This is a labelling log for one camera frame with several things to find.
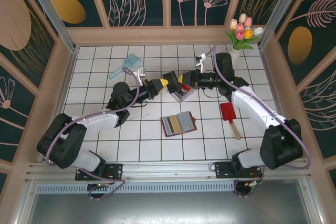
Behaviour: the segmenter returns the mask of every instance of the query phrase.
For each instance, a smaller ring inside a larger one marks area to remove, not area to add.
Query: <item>white tulip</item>
[[[263,31],[264,31],[264,29],[263,29],[262,27],[257,27],[257,28],[254,28],[254,29],[253,29],[253,34],[254,34],[255,36],[258,36],[258,35],[262,34]]]
[[[247,18],[246,14],[242,13],[239,17],[239,23],[243,24],[245,22],[246,18]]]

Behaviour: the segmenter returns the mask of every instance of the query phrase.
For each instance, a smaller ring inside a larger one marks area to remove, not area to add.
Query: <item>vase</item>
[[[236,50],[233,47],[232,47],[231,51],[229,52],[229,54],[231,55],[231,59],[232,59],[232,67],[234,67],[235,64],[238,62],[240,52],[241,52],[241,50]]]

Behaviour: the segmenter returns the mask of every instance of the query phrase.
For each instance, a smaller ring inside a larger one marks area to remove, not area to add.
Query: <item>gold circle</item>
[[[30,38],[29,9],[24,0],[0,0],[0,45],[19,51]]]
[[[303,63],[310,53],[313,38],[309,29],[299,26],[295,28],[288,42],[288,57],[295,64]]]
[[[61,19],[71,24],[85,20],[84,7],[78,0],[51,0]]]

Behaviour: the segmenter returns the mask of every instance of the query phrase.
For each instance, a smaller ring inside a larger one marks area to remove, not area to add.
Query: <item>grid tile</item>
[[[161,78],[169,71],[175,71],[179,76],[182,71],[195,69],[194,55],[206,53],[211,47],[207,44],[82,47],[71,78],[64,113],[79,116],[102,110],[117,82],[126,81],[130,89],[134,89],[132,76],[120,73],[112,80],[108,78],[109,73],[123,65],[124,58],[129,54],[141,59],[139,65],[146,66],[146,79],[152,80]],[[230,45],[217,46],[217,52],[226,50],[230,51]],[[208,71],[213,69],[211,56],[207,57],[205,66]],[[276,109],[256,46],[252,50],[242,51],[234,69],[236,76],[252,84],[256,94],[270,108]],[[97,151],[108,162],[225,159],[247,147],[260,148],[263,132],[237,106],[234,106],[237,116],[235,124],[243,138],[239,141],[235,139],[229,122],[222,120],[219,109],[221,103],[228,101],[218,95],[217,89],[207,89],[205,94],[203,90],[194,90],[189,98],[179,104],[165,89],[154,100],[149,100],[146,106],[129,108],[130,116],[121,127],[85,136],[83,148]],[[191,111],[196,118],[197,130],[165,137],[161,116],[181,111]]]

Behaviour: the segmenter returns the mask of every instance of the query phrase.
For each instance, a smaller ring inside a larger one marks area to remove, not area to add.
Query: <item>purple cable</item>
[[[298,141],[298,143],[301,145],[302,149],[306,153],[307,158],[308,158],[308,162],[307,162],[307,164],[305,166],[303,166],[303,167],[297,167],[297,166],[291,166],[291,165],[284,165],[284,166],[292,168],[292,169],[299,169],[299,170],[308,169],[310,167],[310,165],[311,165],[311,155],[310,155],[307,147],[301,141],[301,139],[287,125],[285,125],[283,121],[281,121],[280,119],[278,119],[277,116],[270,109],[268,109],[267,105],[259,97],[257,97],[254,94],[251,94],[251,93],[245,91],[244,89],[241,89],[241,88],[233,85],[231,82],[229,82],[228,80],[226,80],[225,77],[222,75],[222,73],[220,72],[220,70],[218,68],[217,61],[216,61],[216,46],[217,46],[217,42],[215,43],[214,47],[212,48],[212,50],[214,52],[214,65],[215,65],[216,71],[217,71],[218,75],[221,77],[221,79],[226,84],[228,84],[230,87],[232,87],[232,88],[240,91],[241,93],[244,93],[245,95],[248,95],[249,97],[251,97],[255,101],[257,101],[278,123],[280,123],[296,139],[296,141]]]
[[[96,115],[102,115],[102,114],[112,114],[112,113],[115,113],[115,112],[119,112],[119,111],[123,111],[123,110],[126,110],[128,109],[129,107],[133,106],[139,96],[139,92],[140,92],[140,83],[138,81],[138,78],[136,77],[136,75],[129,69],[129,68],[122,68],[122,71],[125,72],[126,74],[130,74],[132,75],[134,78],[135,78],[135,82],[136,82],[136,94],[135,94],[135,98],[134,100],[129,104],[127,105],[125,108],[122,108],[122,109],[117,109],[117,110],[109,110],[109,111],[100,111],[100,112],[97,112],[97,113],[94,113],[94,114],[90,114],[90,115],[86,115],[86,116],[83,116],[81,118],[78,118],[76,120],[73,120],[72,122],[68,123],[57,135],[56,137],[53,139],[48,151],[47,151],[47,155],[46,155],[46,160],[47,160],[47,165],[53,165],[50,163],[50,160],[49,160],[49,156],[50,156],[50,152],[52,150],[52,148],[55,146],[57,140],[59,139],[59,137],[62,135],[62,133],[67,129],[69,128],[70,126],[72,126],[73,124],[77,123],[77,122],[80,122],[80,121],[84,121],[86,119],[89,119],[93,116],[96,116]],[[122,182],[119,186],[117,186],[112,192],[108,193],[108,194],[105,194],[103,195],[102,197],[100,197],[100,199],[104,199],[104,198],[107,198],[108,196],[112,195],[116,190],[118,190],[123,184],[125,184],[125,180],[123,179],[106,179],[106,178],[102,178],[102,177],[98,177],[90,172],[88,172],[87,170],[85,169],[81,169],[80,170],[86,174],[88,174],[89,176],[93,177],[93,178],[96,178],[98,180],[104,180],[104,181],[110,181],[110,182]],[[93,197],[91,196],[91,192],[92,190],[96,189],[96,188],[102,188],[102,187],[108,187],[108,186],[96,186],[96,187],[93,187],[91,188],[91,190],[89,191],[89,196],[91,199],[93,199]]]

